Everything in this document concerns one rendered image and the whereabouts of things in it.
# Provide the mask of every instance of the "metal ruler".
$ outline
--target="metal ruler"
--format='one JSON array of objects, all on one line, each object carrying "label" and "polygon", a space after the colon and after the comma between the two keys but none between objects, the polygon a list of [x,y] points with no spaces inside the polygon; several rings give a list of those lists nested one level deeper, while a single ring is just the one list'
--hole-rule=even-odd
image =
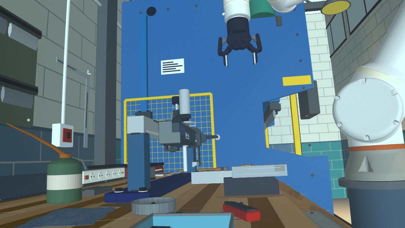
[{"label": "metal ruler", "polygon": [[320,211],[308,211],[304,212],[308,218],[310,218],[320,228],[343,228],[337,222],[326,216]]}]

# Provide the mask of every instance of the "black hole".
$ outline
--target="black hole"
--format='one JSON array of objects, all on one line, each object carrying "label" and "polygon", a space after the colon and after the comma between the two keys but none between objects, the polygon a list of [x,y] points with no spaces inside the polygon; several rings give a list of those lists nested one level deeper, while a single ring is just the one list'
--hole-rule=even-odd
[{"label": "black hole", "polygon": [[146,10],[146,14],[148,15],[148,16],[153,16],[153,15],[155,15],[155,13],[156,13],[156,8],[155,7],[149,7],[147,10]]}]

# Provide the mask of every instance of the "cone-shaped protrusion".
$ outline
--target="cone-shaped protrusion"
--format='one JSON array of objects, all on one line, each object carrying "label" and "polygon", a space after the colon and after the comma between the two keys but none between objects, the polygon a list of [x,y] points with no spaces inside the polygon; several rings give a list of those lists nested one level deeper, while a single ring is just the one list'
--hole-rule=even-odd
[{"label": "cone-shaped protrusion", "polygon": [[371,167],[369,158],[366,156],[363,159],[363,163],[361,163],[359,172],[373,172],[373,168]]}]

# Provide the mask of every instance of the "yellow grid panel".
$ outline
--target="yellow grid panel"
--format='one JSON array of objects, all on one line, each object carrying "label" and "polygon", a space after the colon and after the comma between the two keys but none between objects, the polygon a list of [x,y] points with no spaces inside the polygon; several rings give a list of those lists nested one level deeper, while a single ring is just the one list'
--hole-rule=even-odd
[{"label": "yellow grid panel", "polygon": [[[124,132],[126,132],[126,119],[128,116],[135,116],[141,110],[141,102],[148,101],[148,110],[153,113],[153,119],[171,119],[171,113],[175,109],[172,105],[172,96],[146,97],[126,99],[124,101]],[[195,122],[195,127],[199,128],[206,135],[214,135],[214,114],[212,93],[190,94],[190,121]],[[127,164],[127,135],[124,134],[124,161]],[[197,168],[216,168],[215,140],[207,140],[200,148],[201,166]],[[150,162],[164,162],[165,172],[178,172],[183,169],[183,148],[176,152],[164,152],[163,146],[158,140],[150,139]]]}]

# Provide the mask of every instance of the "white label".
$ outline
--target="white label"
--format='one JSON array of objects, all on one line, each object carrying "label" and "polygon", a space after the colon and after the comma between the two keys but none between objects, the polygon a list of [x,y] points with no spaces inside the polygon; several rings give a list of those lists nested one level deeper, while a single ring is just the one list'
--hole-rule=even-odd
[{"label": "white label", "polygon": [[48,175],[47,190],[67,190],[76,189],[83,186],[83,174],[70,175]]},{"label": "white label", "polygon": [[172,59],[160,61],[160,70],[163,74],[184,73],[184,59]]}]

